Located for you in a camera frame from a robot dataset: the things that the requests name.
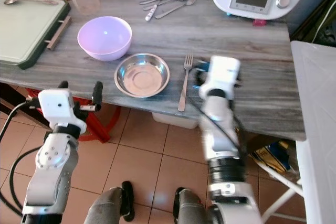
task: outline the gray marble countertop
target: gray marble countertop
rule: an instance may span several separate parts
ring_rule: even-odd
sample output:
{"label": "gray marble countertop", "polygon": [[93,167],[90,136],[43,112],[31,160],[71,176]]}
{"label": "gray marble countertop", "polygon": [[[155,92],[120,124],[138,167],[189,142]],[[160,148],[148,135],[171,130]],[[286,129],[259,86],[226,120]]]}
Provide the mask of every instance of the gray marble countertop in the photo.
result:
{"label": "gray marble countertop", "polygon": [[[252,20],[226,16],[212,0],[197,0],[162,19],[144,20],[147,12],[138,4],[142,0],[100,0],[100,10],[91,16],[78,13],[72,1],[72,23],[54,51],[45,50],[37,63],[21,70],[0,64],[0,81],[23,87],[54,88],[69,81],[74,95],[90,98],[94,83],[104,84],[103,101],[141,110],[184,118],[197,118],[198,112],[186,105],[177,110],[184,80],[183,62],[192,51],[194,62],[212,55],[235,57],[241,63],[243,86],[235,90],[235,112],[245,128],[256,133],[304,140],[301,105],[290,49],[287,25],[283,20],[254,27]],[[159,6],[156,13],[178,3]],[[117,16],[132,27],[132,45],[127,55],[148,52],[162,57],[170,68],[168,86],[158,95],[146,99],[128,97],[114,84],[113,74],[120,60],[97,61],[77,43],[80,27],[99,16]],[[188,95],[201,105],[190,75]]]}

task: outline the red chair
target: red chair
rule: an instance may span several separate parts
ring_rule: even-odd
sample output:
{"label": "red chair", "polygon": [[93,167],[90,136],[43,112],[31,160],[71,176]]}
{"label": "red chair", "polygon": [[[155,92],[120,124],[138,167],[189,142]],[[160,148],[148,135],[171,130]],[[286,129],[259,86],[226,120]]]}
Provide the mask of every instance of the red chair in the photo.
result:
{"label": "red chair", "polygon": [[[31,97],[37,97],[39,90],[26,88],[28,94]],[[74,97],[75,102],[79,102],[80,105],[88,105],[91,101],[83,98]],[[79,137],[79,141],[92,141],[99,140],[101,143],[107,142],[111,136],[109,134],[110,130],[115,126],[120,116],[120,106],[117,106],[110,122],[103,126],[98,118],[93,113],[89,113],[89,116],[86,120],[87,129],[90,131],[90,134],[82,135]]]}

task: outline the stainless steel bowl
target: stainless steel bowl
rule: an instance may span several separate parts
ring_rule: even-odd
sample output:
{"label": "stainless steel bowl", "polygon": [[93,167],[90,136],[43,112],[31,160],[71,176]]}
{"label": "stainless steel bowl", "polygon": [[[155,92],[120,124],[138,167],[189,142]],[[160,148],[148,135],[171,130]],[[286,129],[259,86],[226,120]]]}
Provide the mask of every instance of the stainless steel bowl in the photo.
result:
{"label": "stainless steel bowl", "polygon": [[119,64],[114,73],[118,89],[136,98],[160,93],[167,86],[169,77],[166,62],[152,54],[131,55]]}

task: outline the green cutting board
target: green cutting board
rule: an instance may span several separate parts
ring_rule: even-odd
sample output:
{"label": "green cutting board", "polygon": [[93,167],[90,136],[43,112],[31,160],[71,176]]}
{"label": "green cutting board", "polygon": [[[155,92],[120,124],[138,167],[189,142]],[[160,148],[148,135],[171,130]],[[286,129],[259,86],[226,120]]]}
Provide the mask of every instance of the green cutting board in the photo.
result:
{"label": "green cutting board", "polygon": [[58,5],[0,0],[0,62],[26,69],[34,65],[70,11],[67,1]]}

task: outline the silver fork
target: silver fork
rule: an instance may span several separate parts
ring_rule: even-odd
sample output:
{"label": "silver fork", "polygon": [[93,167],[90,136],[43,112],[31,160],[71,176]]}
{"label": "silver fork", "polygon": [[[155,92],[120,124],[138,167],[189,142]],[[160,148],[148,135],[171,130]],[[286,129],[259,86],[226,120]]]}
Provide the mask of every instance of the silver fork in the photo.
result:
{"label": "silver fork", "polygon": [[188,82],[188,74],[191,68],[193,67],[193,54],[187,54],[184,60],[184,69],[185,69],[185,78],[183,83],[183,89],[181,92],[180,102],[178,103],[178,111],[183,112],[185,109],[185,98],[187,96],[187,82]]}

